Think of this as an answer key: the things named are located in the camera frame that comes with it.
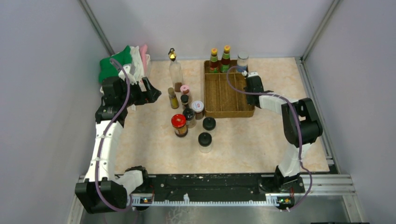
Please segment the yellow cap chili sauce bottle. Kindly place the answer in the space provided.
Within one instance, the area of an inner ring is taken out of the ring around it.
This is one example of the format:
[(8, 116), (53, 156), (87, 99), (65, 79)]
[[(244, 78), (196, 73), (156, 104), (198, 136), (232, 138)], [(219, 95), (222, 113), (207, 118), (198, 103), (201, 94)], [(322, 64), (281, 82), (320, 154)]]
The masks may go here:
[(211, 57), (209, 60), (209, 72), (210, 73), (219, 72), (218, 50), (216, 48), (211, 49)]

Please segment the tall glass oil bottle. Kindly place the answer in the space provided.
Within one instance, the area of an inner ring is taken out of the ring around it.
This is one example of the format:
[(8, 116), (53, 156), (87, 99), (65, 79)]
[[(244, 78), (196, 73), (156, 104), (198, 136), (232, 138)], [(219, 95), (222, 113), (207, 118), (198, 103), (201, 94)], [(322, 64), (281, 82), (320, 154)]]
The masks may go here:
[(173, 88), (175, 92), (181, 92), (181, 86), (184, 84), (183, 74), (181, 64), (177, 61), (177, 55), (175, 49), (171, 48), (168, 52), (170, 59), (170, 76), (173, 83)]

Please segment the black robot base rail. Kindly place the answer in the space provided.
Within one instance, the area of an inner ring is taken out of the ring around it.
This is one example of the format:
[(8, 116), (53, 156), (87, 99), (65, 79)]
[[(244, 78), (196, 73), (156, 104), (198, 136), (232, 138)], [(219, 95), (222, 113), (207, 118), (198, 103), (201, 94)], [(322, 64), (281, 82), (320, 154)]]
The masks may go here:
[(301, 177), (285, 184), (274, 174), (163, 174), (149, 175), (131, 195), (138, 210), (149, 206), (269, 206), (293, 207), (305, 194)]

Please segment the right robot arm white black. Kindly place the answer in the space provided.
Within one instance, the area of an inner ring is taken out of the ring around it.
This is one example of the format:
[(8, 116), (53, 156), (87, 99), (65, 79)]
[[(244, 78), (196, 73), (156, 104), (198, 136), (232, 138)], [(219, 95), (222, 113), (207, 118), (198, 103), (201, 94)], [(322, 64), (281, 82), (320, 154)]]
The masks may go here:
[(323, 133), (317, 110), (310, 98), (286, 98), (264, 90), (262, 80), (256, 72), (248, 72), (244, 78), (247, 103), (273, 111), (282, 117), (288, 148), (276, 166), (274, 187), (279, 192), (287, 192), (299, 179), (306, 151)]

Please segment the silver lid salt jar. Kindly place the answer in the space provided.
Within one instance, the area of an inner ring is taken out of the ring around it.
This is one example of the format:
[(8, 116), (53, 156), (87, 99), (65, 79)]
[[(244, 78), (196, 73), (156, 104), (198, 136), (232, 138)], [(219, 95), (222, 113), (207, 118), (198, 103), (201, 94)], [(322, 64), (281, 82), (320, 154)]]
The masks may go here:
[(243, 72), (248, 70), (248, 60), (249, 60), (248, 52), (241, 51), (238, 53), (238, 57), (237, 57), (238, 72)]

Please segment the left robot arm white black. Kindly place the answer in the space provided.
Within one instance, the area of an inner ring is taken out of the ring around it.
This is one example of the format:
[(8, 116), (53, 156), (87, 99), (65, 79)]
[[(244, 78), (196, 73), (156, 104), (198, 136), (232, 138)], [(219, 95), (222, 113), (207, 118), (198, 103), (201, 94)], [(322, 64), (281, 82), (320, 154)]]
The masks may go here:
[(149, 189), (149, 176), (143, 166), (128, 168), (121, 175), (115, 173), (127, 108), (154, 103), (161, 95), (147, 77), (142, 82), (144, 90), (138, 82), (121, 77), (108, 77), (102, 82), (103, 96), (95, 112), (96, 135), (90, 166), (83, 181), (75, 185), (75, 195), (89, 214), (124, 211), (133, 191), (144, 193)]

